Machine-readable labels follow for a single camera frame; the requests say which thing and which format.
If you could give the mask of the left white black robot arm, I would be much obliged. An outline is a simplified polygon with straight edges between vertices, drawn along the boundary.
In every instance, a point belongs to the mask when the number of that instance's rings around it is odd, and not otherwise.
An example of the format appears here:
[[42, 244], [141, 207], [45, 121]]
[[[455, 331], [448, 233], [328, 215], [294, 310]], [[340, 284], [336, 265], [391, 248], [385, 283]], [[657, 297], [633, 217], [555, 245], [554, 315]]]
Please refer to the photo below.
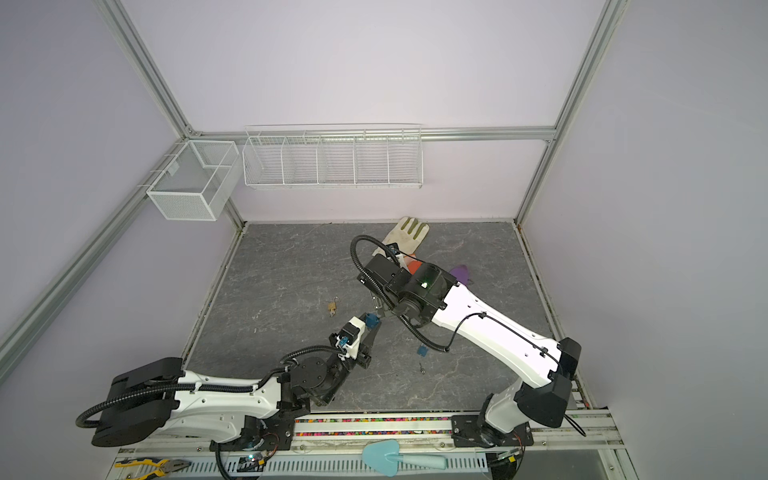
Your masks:
[[328, 405], [355, 367], [368, 367], [380, 325], [373, 313], [352, 317], [328, 344], [285, 355], [260, 379], [199, 374], [162, 358], [114, 377], [106, 399], [75, 424], [92, 430], [97, 447], [173, 436], [252, 449], [280, 423]]

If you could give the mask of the brass padlock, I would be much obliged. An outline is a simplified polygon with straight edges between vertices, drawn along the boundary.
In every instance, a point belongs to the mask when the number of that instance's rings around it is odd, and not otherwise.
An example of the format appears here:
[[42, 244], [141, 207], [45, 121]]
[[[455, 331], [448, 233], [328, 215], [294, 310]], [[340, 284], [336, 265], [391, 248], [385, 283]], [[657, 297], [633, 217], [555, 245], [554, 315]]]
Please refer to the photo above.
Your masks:
[[331, 302], [328, 303], [327, 309], [331, 317], [335, 316], [337, 313], [337, 302], [338, 299], [334, 298]]

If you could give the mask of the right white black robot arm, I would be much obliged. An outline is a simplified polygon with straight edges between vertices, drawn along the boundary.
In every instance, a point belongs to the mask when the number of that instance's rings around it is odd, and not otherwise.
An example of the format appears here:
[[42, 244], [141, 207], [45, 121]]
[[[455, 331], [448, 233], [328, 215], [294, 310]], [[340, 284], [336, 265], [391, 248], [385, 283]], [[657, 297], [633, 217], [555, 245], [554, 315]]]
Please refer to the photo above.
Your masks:
[[532, 422], [585, 432], [567, 413], [582, 350], [577, 341], [548, 338], [516, 323], [438, 265], [424, 262], [410, 272], [400, 264], [402, 251], [370, 235], [355, 236], [349, 250], [359, 282], [422, 345], [447, 353], [463, 337], [514, 372], [515, 381], [488, 395], [477, 415], [453, 417], [456, 445], [526, 447]]

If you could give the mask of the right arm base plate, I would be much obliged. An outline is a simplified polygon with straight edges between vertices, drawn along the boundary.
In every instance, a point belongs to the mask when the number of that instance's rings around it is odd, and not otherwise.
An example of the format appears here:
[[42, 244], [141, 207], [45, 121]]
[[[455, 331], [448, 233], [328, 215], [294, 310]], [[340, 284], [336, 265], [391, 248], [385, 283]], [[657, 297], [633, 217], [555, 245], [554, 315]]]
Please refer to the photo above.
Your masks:
[[529, 447], [534, 439], [528, 423], [509, 433], [491, 427], [479, 414], [459, 414], [450, 417], [451, 438], [459, 448]]

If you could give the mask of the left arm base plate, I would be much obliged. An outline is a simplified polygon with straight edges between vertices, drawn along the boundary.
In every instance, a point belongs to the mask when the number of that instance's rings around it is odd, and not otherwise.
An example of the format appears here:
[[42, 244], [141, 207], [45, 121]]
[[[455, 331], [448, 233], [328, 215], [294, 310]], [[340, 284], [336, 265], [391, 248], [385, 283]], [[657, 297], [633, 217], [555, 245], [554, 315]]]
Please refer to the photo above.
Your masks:
[[295, 421], [293, 419], [272, 417], [256, 419], [247, 417], [240, 436], [234, 440], [217, 444], [210, 442], [209, 450], [215, 452], [231, 451], [287, 451], [291, 448], [294, 436]]

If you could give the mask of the large blue padlock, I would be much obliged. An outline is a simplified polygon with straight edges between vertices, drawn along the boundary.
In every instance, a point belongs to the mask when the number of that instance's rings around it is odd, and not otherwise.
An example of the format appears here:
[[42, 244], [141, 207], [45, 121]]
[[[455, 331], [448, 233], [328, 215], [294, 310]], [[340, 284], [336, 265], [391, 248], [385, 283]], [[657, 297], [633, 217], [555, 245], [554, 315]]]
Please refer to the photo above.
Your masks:
[[364, 317], [364, 322], [368, 329], [373, 330], [380, 324], [380, 319], [377, 315], [373, 313], [366, 313]]

